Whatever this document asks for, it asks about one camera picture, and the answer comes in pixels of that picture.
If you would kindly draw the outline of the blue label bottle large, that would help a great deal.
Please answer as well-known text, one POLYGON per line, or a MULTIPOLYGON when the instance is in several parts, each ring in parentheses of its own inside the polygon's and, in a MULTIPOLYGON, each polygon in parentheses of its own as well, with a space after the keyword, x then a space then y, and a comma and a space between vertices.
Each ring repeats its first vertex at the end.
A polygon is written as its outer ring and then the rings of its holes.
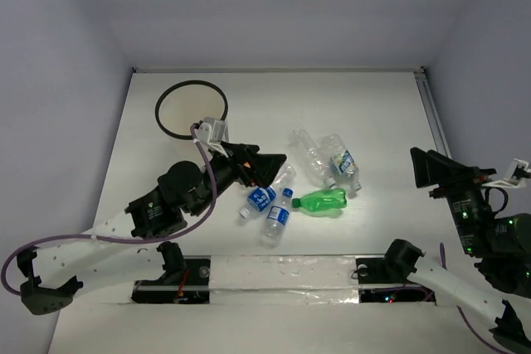
POLYGON ((268 187, 257 187, 246 197, 246 204, 239 210, 240 218, 247 221, 264 212, 289 187, 295 176, 294 168, 285 163, 268 187))

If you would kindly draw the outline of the clear crushed plastic bottle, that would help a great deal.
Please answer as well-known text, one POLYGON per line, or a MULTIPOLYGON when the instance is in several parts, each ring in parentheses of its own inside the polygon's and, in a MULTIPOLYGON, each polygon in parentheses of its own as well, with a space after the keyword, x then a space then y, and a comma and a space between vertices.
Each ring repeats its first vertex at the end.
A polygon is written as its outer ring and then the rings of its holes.
POLYGON ((326 189, 335 187, 336 181, 331 175, 329 166, 309 133, 304 129, 293 130, 290 138, 297 161, 313 182, 326 189))

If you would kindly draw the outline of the blue label bottle small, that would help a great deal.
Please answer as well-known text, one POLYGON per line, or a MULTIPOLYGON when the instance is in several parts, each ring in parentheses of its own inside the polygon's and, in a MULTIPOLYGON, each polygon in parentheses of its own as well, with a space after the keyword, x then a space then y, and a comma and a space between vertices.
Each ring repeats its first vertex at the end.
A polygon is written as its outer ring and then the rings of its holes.
POLYGON ((261 233, 261 243, 264 246, 276 247, 281 242, 290 219, 293 194, 291 188, 285 188, 270 207, 261 233))

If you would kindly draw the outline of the green plastic bottle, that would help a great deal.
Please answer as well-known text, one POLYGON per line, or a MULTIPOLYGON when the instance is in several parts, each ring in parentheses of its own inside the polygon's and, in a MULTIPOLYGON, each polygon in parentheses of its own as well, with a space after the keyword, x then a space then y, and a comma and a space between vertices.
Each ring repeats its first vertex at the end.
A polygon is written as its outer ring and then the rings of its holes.
POLYGON ((291 207, 309 213, 339 211, 347 206, 347 194, 343 188, 325 189, 293 198, 291 207))

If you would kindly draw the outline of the green blue label bottle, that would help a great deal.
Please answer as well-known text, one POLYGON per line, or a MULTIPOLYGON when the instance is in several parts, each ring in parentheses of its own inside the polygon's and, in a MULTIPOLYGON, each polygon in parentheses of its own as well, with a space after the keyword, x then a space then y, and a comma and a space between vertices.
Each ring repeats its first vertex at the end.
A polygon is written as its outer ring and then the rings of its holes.
POLYGON ((329 161, 335 181, 349 189, 350 196, 356 196, 362 189, 359 181, 359 168, 343 140, 337 134, 324 136, 320 149, 329 161))

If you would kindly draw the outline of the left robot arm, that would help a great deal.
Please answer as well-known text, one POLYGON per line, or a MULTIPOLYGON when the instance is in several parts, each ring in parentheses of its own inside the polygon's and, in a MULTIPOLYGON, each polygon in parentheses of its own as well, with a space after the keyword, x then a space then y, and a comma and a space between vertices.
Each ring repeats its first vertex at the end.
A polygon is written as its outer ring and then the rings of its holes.
POLYGON ((203 224, 233 183, 268 187, 287 160, 255 144, 221 147, 203 167, 188 160, 173 164, 153 190, 95 228, 39 240, 17 253, 26 309, 54 313, 81 295, 134 280, 180 284, 189 271, 178 238, 203 224))

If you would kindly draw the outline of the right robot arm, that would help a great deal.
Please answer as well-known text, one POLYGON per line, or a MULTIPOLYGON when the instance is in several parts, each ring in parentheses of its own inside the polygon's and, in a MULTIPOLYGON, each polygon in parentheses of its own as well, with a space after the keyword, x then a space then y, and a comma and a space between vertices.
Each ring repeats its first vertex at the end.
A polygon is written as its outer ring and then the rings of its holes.
MULTIPOLYGON (((477 261, 475 268, 502 293, 530 296, 530 215, 501 217, 492 209, 490 193, 525 187, 530 165, 514 159, 505 177, 493 180, 493 168, 469 167, 434 150, 411 148, 417 187, 447 201, 461 247, 477 261)), ((462 308, 474 311, 490 326, 493 339, 513 353, 528 353, 530 340, 517 310, 506 298, 475 289, 426 257, 412 243, 395 239, 382 260, 383 274, 398 283, 414 282, 450 295, 462 308)))

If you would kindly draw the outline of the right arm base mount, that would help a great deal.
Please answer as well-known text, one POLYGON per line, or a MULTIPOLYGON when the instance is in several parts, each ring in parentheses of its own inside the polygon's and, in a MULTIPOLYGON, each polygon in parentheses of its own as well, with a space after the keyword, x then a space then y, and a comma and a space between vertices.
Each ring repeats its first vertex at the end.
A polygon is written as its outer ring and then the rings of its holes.
POLYGON ((384 264, 383 257, 357 259, 351 279, 358 282, 360 303, 436 302, 436 295, 430 289, 393 275, 384 264))

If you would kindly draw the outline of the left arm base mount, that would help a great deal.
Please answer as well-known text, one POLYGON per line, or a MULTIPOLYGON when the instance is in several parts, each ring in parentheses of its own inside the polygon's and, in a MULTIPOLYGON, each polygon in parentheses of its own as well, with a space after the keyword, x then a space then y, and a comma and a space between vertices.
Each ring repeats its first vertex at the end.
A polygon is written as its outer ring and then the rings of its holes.
POLYGON ((137 304, 208 304, 210 303, 210 257, 188 257, 187 269, 176 282, 136 281, 131 300, 137 304))

